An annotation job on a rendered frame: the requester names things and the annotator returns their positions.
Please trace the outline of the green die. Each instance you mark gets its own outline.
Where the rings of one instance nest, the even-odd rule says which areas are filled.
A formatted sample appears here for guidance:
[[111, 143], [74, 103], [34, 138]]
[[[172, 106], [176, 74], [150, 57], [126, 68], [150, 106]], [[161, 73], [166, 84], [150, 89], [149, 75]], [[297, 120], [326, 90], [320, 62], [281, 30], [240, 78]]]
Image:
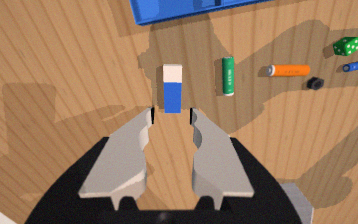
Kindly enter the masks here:
[[358, 50], [358, 37], [344, 37], [333, 44], [335, 55], [348, 56]]

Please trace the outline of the orange aa battery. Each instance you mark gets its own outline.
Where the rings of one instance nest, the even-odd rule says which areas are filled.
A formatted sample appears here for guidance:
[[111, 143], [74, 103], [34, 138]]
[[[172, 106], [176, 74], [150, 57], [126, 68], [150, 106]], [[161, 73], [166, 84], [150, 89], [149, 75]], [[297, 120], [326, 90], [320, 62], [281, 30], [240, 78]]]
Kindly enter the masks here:
[[308, 65], [269, 65], [267, 76], [306, 76], [310, 71]]

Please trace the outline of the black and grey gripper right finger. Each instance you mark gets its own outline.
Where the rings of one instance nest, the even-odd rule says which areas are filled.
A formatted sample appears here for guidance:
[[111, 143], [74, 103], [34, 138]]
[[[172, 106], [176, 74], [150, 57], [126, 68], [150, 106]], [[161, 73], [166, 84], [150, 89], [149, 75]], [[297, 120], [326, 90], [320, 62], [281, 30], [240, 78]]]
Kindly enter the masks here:
[[271, 173], [235, 138], [195, 107], [192, 190], [211, 196], [215, 209], [252, 224], [302, 224], [289, 197]]

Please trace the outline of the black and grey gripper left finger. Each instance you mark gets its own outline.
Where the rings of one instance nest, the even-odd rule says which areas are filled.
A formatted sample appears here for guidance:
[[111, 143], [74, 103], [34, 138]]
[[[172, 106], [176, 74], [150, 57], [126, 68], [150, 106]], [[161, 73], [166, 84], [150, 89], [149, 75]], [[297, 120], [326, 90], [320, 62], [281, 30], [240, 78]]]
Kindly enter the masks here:
[[137, 204], [147, 185], [142, 151], [152, 124], [154, 107], [148, 107], [99, 140], [51, 185], [24, 224], [79, 224], [118, 210], [124, 196]]

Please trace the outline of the green battery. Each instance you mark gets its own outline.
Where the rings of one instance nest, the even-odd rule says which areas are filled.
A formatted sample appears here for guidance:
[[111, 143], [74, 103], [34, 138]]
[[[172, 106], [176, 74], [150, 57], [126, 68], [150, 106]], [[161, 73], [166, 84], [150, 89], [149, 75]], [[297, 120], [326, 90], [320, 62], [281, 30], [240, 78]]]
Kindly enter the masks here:
[[224, 96], [234, 94], [234, 57], [222, 58], [222, 84]]

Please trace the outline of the blue rack of bins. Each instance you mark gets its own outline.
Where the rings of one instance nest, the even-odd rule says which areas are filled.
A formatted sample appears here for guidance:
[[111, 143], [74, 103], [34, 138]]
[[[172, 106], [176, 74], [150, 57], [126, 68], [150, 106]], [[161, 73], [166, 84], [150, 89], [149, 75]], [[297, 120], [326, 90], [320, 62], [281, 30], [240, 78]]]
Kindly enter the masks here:
[[129, 1], [132, 8], [135, 23], [140, 26], [146, 26], [272, 0], [225, 0], [225, 2], [224, 0]]

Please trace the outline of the white and blue eraser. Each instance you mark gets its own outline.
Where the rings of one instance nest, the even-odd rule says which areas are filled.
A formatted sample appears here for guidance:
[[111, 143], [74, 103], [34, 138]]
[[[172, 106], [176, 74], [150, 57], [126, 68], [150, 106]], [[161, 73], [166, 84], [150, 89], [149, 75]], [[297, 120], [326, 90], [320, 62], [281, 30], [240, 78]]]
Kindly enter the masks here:
[[164, 113], [181, 113], [182, 65], [164, 64]]

